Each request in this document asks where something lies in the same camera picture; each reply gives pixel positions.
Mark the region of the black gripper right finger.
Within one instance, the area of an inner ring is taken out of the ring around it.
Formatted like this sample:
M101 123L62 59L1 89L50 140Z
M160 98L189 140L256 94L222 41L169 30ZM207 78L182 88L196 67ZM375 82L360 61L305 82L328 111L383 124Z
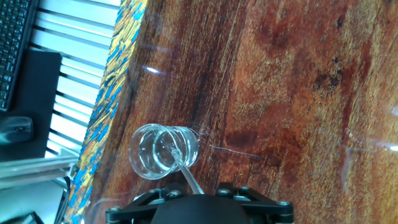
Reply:
M250 187L235 187L232 183L222 182L215 195L236 202L250 219L250 223L295 223L294 206L291 202L271 200Z

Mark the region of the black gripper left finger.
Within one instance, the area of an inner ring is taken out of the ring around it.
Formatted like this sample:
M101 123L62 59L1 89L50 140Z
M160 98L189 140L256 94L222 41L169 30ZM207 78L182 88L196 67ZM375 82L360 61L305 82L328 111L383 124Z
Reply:
M137 220L150 219L158 207L175 198L187 196L186 186L179 183L167 184L162 189L152 189L137 196L124 208L115 206L105 211L106 223L134 223Z

